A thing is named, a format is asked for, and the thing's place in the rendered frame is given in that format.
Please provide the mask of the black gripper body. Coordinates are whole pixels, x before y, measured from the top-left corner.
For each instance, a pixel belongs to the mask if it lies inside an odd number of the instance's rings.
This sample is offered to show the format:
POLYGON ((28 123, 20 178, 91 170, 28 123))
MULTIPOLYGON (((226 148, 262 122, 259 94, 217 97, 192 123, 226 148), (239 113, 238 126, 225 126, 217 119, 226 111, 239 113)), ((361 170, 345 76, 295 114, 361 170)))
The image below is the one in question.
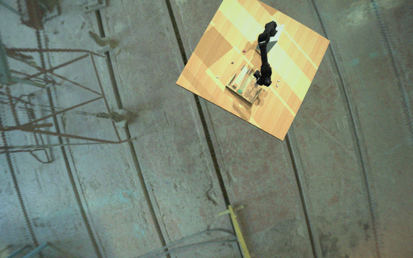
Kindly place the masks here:
POLYGON ((259 78, 259 77, 261 76, 259 73, 260 73, 260 71, 257 70, 257 71, 253 74, 253 76, 259 78))

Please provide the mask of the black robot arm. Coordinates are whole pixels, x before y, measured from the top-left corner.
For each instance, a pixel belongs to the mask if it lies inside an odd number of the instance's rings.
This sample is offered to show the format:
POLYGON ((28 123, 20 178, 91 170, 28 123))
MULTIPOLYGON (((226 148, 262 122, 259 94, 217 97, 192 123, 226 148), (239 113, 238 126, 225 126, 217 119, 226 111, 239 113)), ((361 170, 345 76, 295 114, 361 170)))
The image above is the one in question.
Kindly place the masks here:
POLYGON ((276 31, 276 27, 277 24, 274 21, 268 22, 266 23, 266 25, 264 26, 265 30, 263 33, 259 34, 258 36, 258 44, 259 44, 259 48, 261 50, 261 76, 259 78, 259 80, 257 80, 257 84, 262 86, 270 86, 271 85, 271 74, 272 74, 272 70, 271 67, 268 63, 268 58, 267 58, 267 51, 266 51, 266 47, 268 42, 270 41, 270 37, 271 36, 275 36, 277 31, 276 31), (265 42, 263 42, 265 41, 265 42), (260 42, 263 42, 260 44, 260 42))

